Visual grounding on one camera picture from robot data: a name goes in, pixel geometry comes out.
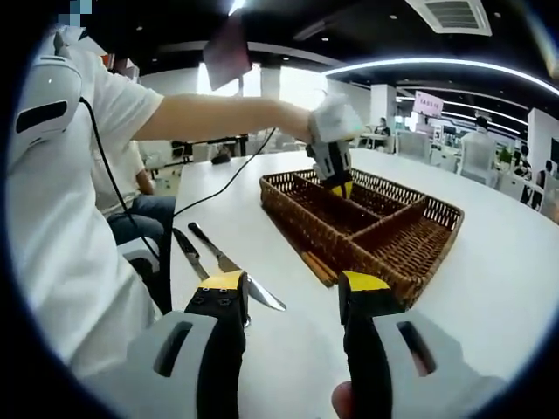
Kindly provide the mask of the person's right hand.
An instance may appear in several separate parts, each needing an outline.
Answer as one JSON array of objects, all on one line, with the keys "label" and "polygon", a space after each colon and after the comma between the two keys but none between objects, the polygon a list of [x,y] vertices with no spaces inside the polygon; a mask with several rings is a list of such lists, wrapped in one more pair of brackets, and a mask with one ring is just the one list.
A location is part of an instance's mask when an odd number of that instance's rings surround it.
[{"label": "person's right hand", "polygon": [[353,391],[352,383],[345,381],[338,384],[331,395],[333,409],[340,419],[353,418]]}]

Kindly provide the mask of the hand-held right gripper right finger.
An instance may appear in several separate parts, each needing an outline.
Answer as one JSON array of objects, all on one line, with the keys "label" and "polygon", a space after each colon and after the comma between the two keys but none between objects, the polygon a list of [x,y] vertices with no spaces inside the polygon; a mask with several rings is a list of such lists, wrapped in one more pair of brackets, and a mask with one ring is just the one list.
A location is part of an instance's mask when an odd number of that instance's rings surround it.
[{"label": "hand-held right gripper right finger", "polygon": [[469,366],[462,346],[422,313],[404,310],[387,283],[338,278],[356,418],[469,418],[504,388]]}]

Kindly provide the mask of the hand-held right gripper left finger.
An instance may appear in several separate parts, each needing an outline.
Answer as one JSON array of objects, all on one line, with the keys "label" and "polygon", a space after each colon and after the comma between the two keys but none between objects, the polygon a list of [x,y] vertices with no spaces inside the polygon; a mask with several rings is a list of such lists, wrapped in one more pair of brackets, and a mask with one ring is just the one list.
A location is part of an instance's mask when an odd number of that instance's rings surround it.
[{"label": "hand-held right gripper left finger", "polygon": [[124,361],[83,383],[119,418],[237,418],[248,319],[246,273],[207,278],[183,311],[132,340]]}]

